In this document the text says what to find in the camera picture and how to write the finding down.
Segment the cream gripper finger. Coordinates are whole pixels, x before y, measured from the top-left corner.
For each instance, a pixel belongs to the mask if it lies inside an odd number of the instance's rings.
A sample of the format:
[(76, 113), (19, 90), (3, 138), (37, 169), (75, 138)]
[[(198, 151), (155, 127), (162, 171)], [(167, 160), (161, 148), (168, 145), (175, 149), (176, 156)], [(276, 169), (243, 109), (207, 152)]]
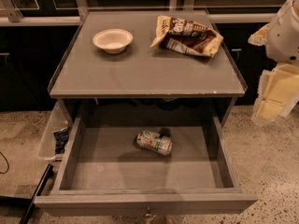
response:
[(278, 63), (271, 71), (263, 70), (260, 76), (251, 120), (264, 126), (278, 118), (286, 118), (298, 102), (299, 66)]
[(265, 46), (267, 44), (268, 30), (269, 24), (264, 25), (249, 37), (248, 42), (254, 46)]

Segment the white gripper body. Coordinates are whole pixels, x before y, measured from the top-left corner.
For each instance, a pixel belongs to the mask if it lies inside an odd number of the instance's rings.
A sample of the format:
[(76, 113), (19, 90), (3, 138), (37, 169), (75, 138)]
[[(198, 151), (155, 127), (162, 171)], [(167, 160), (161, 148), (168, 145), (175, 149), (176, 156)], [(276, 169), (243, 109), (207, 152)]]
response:
[(265, 47), (268, 58), (299, 64), (299, 0), (287, 0), (269, 22)]

